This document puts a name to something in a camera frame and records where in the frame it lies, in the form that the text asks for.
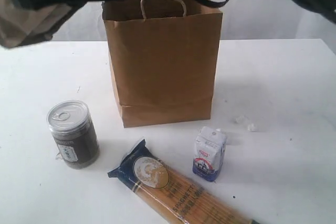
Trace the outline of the dark can with pull-tab lid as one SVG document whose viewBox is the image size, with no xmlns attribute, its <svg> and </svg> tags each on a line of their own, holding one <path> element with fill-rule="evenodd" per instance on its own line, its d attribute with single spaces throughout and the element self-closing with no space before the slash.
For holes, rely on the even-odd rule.
<svg viewBox="0 0 336 224">
<path fill-rule="evenodd" d="M 73 169 L 94 163 L 99 144 L 88 106 L 78 100 L 64 101 L 47 115 L 50 132 L 64 162 Z"/>
</svg>

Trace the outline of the small white blue salt pack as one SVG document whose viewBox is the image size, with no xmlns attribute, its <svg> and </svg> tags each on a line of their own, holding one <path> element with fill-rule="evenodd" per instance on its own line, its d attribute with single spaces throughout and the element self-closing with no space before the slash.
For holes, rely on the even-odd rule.
<svg viewBox="0 0 336 224">
<path fill-rule="evenodd" d="M 193 173 L 214 182 L 222 169 L 227 136 L 220 129 L 204 126 L 194 143 Z"/>
</svg>

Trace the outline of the white paper scrap right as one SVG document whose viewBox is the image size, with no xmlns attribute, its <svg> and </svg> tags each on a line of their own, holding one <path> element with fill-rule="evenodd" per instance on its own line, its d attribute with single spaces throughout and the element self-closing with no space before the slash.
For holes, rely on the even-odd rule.
<svg viewBox="0 0 336 224">
<path fill-rule="evenodd" d="M 258 132 L 258 125 L 255 123 L 250 123 L 247 125 L 247 130 L 250 132 Z"/>
</svg>

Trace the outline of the white paper scrap left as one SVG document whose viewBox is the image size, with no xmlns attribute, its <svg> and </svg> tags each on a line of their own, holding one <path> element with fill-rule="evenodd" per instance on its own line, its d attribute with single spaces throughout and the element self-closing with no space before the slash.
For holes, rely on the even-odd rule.
<svg viewBox="0 0 336 224">
<path fill-rule="evenodd" d="M 246 124 L 248 118 L 244 115 L 240 115 L 234 118 L 234 122 L 237 124 Z"/>
</svg>

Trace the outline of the spaghetti packet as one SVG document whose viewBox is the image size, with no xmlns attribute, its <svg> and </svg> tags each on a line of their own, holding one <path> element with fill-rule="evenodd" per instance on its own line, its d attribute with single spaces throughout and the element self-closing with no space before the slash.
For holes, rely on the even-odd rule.
<svg viewBox="0 0 336 224">
<path fill-rule="evenodd" d="M 108 172 L 169 223 L 256 223 L 155 157 L 141 139 Z"/>
</svg>

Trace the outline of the white paper scrap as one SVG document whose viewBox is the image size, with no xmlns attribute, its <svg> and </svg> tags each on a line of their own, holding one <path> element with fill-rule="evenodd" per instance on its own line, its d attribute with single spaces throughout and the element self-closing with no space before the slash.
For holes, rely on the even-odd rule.
<svg viewBox="0 0 336 224">
<path fill-rule="evenodd" d="M 246 124 L 248 118 L 244 115 L 240 115 L 234 118 L 234 122 L 237 124 Z"/>
<path fill-rule="evenodd" d="M 247 130 L 250 132 L 258 132 L 258 125 L 255 123 L 250 123 L 247 125 Z"/>
</svg>

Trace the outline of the brown paper shopping bag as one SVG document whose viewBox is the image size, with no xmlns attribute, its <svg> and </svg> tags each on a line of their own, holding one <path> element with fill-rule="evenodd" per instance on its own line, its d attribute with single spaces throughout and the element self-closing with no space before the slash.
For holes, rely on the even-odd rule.
<svg viewBox="0 0 336 224">
<path fill-rule="evenodd" d="M 223 14 L 194 0 L 102 4 L 124 127 L 208 120 Z"/>
</svg>

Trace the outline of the brown pouch with orange label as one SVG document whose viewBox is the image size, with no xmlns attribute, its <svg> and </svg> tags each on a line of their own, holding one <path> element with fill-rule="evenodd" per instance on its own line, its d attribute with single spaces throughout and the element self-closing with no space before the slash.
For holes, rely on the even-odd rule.
<svg viewBox="0 0 336 224">
<path fill-rule="evenodd" d="M 50 41 L 83 4 L 57 4 L 25 10 L 12 0 L 1 0 L 1 46 L 11 49 Z"/>
</svg>

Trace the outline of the white curtain backdrop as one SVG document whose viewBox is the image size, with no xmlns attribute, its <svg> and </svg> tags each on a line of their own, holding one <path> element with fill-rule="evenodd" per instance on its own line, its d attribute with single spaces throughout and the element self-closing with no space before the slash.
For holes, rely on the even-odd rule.
<svg viewBox="0 0 336 224">
<path fill-rule="evenodd" d="M 335 50 L 335 24 L 291 0 L 230 0 L 222 12 L 222 40 L 319 38 Z M 105 41 L 101 3 L 86 4 L 53 40 Z"/>
</svg>

